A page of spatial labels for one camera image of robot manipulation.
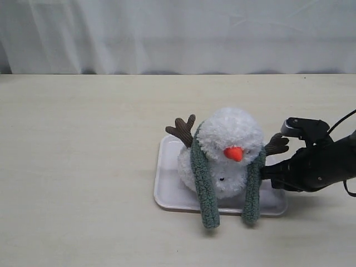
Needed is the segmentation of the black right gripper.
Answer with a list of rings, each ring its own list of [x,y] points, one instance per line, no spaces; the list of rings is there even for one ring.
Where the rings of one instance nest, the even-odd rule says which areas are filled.
[[[347,181],[350,179],[350,142],[337,141],[300,158],[283,160],[260,170],[261,179],[271,180],[273,189],[300,192],[296,187],[276,180],[284,180],[290,172],[304,191],[318,191]]]

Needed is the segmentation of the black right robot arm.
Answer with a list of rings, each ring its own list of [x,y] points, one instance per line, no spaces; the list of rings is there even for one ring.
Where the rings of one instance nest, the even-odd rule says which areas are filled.
[[[317,192],[341,182],[355,197],[347,185],[355,178],[355,136],[301,147],[291,158],[263,167],[261,178],[270,180],[275,189],[293,192]]]

